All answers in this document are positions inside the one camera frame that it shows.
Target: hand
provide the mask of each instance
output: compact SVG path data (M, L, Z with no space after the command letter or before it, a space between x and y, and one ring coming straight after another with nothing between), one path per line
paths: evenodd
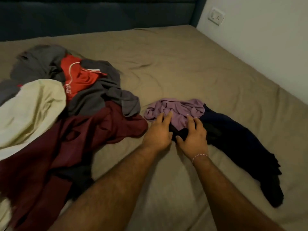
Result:
M188 135L185 141L176 136L176 142L184 154L192 160L198 154L208 155L208 144L206 142L206 130L198 118L188 116Z
M156 153L166 149L172 138L172 132L169 132L169 124L172 118L172 112L169 112L163 121L164 114L161 113L156 118L152 125L145 133L142 145L144 147L149 147Z

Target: lavender cloth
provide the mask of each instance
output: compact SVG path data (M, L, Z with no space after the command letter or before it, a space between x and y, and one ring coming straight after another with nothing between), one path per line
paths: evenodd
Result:
M180 131L187 128L187 115L199 118L204 114L203 102L198 99L179 101L174 98L164 98L149 105L144 112L144 118L150 122L154 121L160 113L167 115L172 111L171 124Z

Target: bed headboard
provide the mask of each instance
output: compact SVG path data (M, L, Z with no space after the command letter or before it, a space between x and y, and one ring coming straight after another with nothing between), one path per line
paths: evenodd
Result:
M0 41L191 24L206 0L0 0Z

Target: power socket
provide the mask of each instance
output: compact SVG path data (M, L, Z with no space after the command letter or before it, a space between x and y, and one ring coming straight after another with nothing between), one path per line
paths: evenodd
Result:
M223 19L225 17L225 13L217 8L213 7L212 10L209 12L208 20L212 21L216 25L220 26Z

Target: bracelet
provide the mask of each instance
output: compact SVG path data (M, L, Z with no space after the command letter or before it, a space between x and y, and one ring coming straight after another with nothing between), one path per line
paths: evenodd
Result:
M193 162L193 160L194 160L196 157L198 157L198 156L200 156L200 155L205 155L205 156L209 157L209 156L206 155L206 154L198 154L198 155L195 155L195 156L194 156L194 158L192 159L192 162Z

